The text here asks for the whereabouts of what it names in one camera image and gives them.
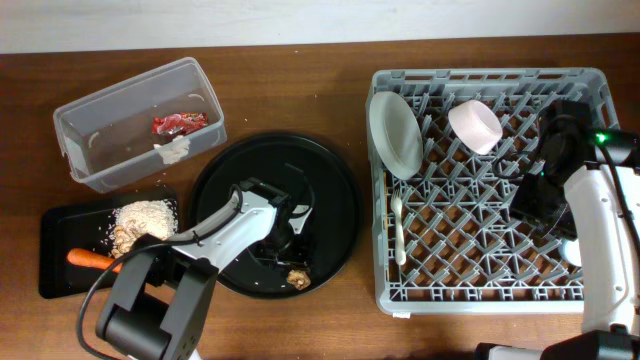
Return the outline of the white plastic fork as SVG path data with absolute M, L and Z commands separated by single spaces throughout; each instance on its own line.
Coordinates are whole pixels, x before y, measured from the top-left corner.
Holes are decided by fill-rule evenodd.
M 403 266 L 406 263 L 407 255 L 402 223 L 403 203 L 399 190 L 393 191 L 390 206 L 394 214 L 395 221 L 395 261 L 399 266 Z

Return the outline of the rice and seed scraps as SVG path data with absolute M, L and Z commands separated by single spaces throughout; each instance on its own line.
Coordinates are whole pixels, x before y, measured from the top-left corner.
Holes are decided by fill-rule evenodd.
M 110 256 L 119 258 L 129 252 L 143 235 L 166 240 L 177 233 L 175 204 L 169 199 L 136 201 L 113 211 L 114 226 L 109 239 Z

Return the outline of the white tissue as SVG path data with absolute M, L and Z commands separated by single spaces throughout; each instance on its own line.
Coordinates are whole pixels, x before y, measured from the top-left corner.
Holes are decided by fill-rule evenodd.
M 178 135 L 165 145 L 154 144 L 153 147 L 159 153 L 165 165 L 172 165 L 187 157 L 190 140 L 183 135 Z

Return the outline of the grey plate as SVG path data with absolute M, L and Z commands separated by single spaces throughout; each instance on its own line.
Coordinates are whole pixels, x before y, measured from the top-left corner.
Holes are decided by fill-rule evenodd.
M 398 179 L 409 180 L 422 166 L 423 141 L 417 119 L 397 93 L 377 92 L 368 109 L 369 132 L 386 168 Z

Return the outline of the red snack wrapper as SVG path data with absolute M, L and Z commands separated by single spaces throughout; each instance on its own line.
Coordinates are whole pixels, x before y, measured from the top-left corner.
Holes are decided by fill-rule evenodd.
M 206 113 L 182 112 L 165 117 L 154 117 L 152 133 L 162 136 L 188 135 L 208 125 Z

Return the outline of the orange carrot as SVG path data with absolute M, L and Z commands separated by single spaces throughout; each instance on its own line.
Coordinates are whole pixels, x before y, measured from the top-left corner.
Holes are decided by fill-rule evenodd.
M 98 270 L 106 270 L 114 262 L 113 258 L 80 248 L 71 249 L 66 255 L 66 260 L 74 266 Z

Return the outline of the wooden chopstick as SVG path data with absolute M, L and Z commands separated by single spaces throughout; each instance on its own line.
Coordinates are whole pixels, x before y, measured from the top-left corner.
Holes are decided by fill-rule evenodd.
M 389 210 L 388 208 L 388 187 L 387 187 L 387 172 L 386 170 L 382 171 L 382 192 L 381 192 L 381 197 L 382 197 L 382 210 L 383 210 L 383 214 L 382 214 L 382 225 L 383 225 L 383 233 L 385 234 L 385 242 L 388 242 L 388 215 L 389 215 Z

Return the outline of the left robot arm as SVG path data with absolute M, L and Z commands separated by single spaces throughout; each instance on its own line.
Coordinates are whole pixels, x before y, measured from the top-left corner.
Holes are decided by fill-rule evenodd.
M 119 273 L 96 323 L 99 339 L 130 359 L 197 359 L 219 273 L 251 246 L 269 267 L 305 271 L 301 233 L 315 205 L 309 183 L 298 196 L 249 178 L 191 229 L 142 236 L 108 266 Z

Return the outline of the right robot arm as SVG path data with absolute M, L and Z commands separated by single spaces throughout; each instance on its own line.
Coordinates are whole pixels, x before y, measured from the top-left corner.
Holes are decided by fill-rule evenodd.
M 529 350 L 479 344 L 477 359 L 636 359 L 639 356 L 639 137 L 598 128 L 586 103 L 556 100 L 539 114 L 532 159 L 510 209 L 520 220 L 564 229 L 579 242 L 584 313 L 580 335 Z

